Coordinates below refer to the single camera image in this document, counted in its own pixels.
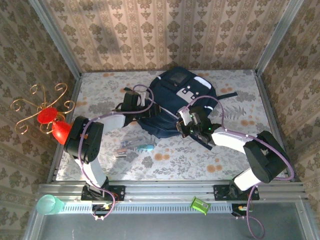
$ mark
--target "metal floor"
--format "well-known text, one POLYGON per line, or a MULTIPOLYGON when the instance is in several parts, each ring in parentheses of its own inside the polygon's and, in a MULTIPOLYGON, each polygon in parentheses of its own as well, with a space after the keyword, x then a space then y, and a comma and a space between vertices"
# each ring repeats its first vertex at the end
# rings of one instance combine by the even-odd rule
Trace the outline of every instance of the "metal floor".
MULTIPOLYGON (((264 240, 305 240, 294 203, 255 204, 252 216, 265 227, 264 240)), ((261 232, 257 223, 253 231, 261 232)), ((231 214, 111 214, 95 221, 91 214, 44 218, 39 240, 249 240, 247 222, 231 214)))

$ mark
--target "red candle holder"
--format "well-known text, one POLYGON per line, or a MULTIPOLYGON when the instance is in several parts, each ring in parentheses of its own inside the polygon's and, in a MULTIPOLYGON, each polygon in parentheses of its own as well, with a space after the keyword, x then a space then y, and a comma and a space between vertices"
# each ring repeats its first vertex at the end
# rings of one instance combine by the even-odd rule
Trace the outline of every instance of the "red candle holder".
POLYGON ((46 89, 42 84, 35 84, 30 88, 30 93, 33 95, 39 90, 42 91, 43 102, 40 105, 36 105, 24 98, 19 98, 12 102, 10 108, 16 112, 21 109, 22 102, 36 107, 37 111, 35 114, 28 116, 16 123, 14 130, 18 134, 25 134, 29 128, 29 126, 25 123, 26 120, 37 116, 37 120, 40 123, 40 131, 45 134, 52 133, 52 135, 60 144, 65 144, 72 126, 65 122, 66 118, 64 115, 70 113, 75 108, 76 104, 72 100, 65 101, 63 105, 68 108, 68 110, 63 112, 58 111, 55 107, 53 107, 53 105, 56 104, 58 100, 61 99, 61 97, 67 92, 68 86, 65 83, 58 83, 54 89, 55 91, 60 92, 60 96, 52 103, 47 102, 46 89))

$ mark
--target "gold wire ornament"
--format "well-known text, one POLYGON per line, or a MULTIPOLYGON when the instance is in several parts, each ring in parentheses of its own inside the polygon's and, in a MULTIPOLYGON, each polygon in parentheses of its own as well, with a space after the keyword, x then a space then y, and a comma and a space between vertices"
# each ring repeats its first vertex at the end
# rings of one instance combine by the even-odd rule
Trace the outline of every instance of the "gold wire ornament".
MULTIPOLYGON (((54 100, 52 103, 50 103, 50 102, 47 102, 45 87, 42 84, 38 83, 38 84, 33 85, 29 91, 33 95, 36 94, 38 91, 42 92, 43 102, 40 105, 36 105, 36 104, 34 104, 24 98, 19 98, 17 100, 14 100, 11 103, 10 108, 16 112, 18 112, 21 109, 22 102, 30 104, 31 106, 34 106, 36 108, 35 114, 28 116, 28 117, 26 117, 16 123, 16 125, 14 127, 15 132, 17 134, 21 134, 21 135, 25 134, 29 129, 29 126, 25 123, 25 121, 39 115, 44 109, 53 108, 53 105, 56 104, 59 99, 61 99, 61 97, 67 92, 67 89, 68 89, 68 86, 65 83, 58 83, 57 85, 55 85, 54 90, 56 92, 62 92, 62 93, 60 94, 60 96, 56 100, 54 100)), ((72 100, 65 101, 63 105, 68 110, 63 111, 63 112, 57 111, 56 117, 52 121, 45 123, 45 124, 41 123, 40 124, 40 131, 42 133, 44 133, 44 134, 52 133, 53 122, 59 122, 59 121, 64 122, 66 120, 64 115, 70 113, 76 106, 75 102, 72 100)))

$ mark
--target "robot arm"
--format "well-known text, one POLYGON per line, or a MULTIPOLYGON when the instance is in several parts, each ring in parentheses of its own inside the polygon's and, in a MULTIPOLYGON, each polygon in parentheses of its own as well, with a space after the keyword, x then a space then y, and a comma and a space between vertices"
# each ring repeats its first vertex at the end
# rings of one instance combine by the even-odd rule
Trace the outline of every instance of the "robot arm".
MULTIPOLYGON (((277 154, 258 141, 246 135, 226 131, 220 124, 212 124, 202 107, 180 110, 179 113, 183 121, 177 123, 177 129, 183 138, 192 134, 205 144, 227 147, 246 155, 250 168, 237 175, 230 183, 230 191, 235 195, 260 182, 269 183, 286 168, 286 164, 277 154)), ((255 137, 289 159, 270 132, 263 131, 255 137)))
POLYGON ((80 167, 83 167, 83 170, 89 178, 86 179, 86 184, 83 187, 81 200, 110 200, 108 194, 105 194, 95 186, 117 193, 120 197, 118 200, 123 200, 122 197, 124 198, 125 186, 110 186, 108 177, 103 172, 98 160, 102 135, 111 130, 125 127, 132 121, 140 118, 156 116, 161 111, 160 106, 156 103, 153 103, 148 110, 142 111, 148 107, 148 103, 150 102, 148 101, 147 103, 146 101, 149 96, 148 92, 139 93, 129 88, 125 90, 124 100, 113 110, 114 114, 100 118, 88 126, 81 148, 81 159, 83 163, 78 159, 78 150, 80 138, 89 119, 83 116, 76 117, 71 131, 68 134, 64 144, 64 150, 69 153, 80 167))

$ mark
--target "gold candelabra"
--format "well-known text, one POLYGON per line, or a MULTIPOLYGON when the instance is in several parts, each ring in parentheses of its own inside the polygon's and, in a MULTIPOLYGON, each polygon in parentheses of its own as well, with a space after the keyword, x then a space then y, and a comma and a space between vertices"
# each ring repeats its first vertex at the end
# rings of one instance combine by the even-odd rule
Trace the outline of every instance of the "gold candelabra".
POLYGON ((42 84, 35 84, 30 88, 31 94, 36 94, 39 90, 42 91, 43 95, 43 102, 40 105, 36 105, 24 98, 19 98, 17 100, 14 100, 10 108, 16 112, 18 112, 22 105, 22 102, 28 103, 31 106, 34 106, 36 108, 36 113, 28 116, 20 121, 18 121, 14 127, 14 130, 17 134, 25 134, 28 131, 29 126, 26 124, 26 121, 28 119, 31 119, 35 116, 37 116, 37 120, 40 123, 40 131, 45 134, 52 133, 53 129, 53 123, 56 122, 64 122, 66 120, 65 114, 70 113, 76 106, 75 102, 72 100, 68 100, 64 102, 64 106, 68 109, 67 111, 57 111, 56 108, 53 107, 54 104, 58 102, 59 99, 67 92, 68 86, 65 83, 58 83, 54 87, 55 91, 62 92, 60 96, 53 101, 52 103, 47 102, 47 96, 46 96, 46 89, 42 84))

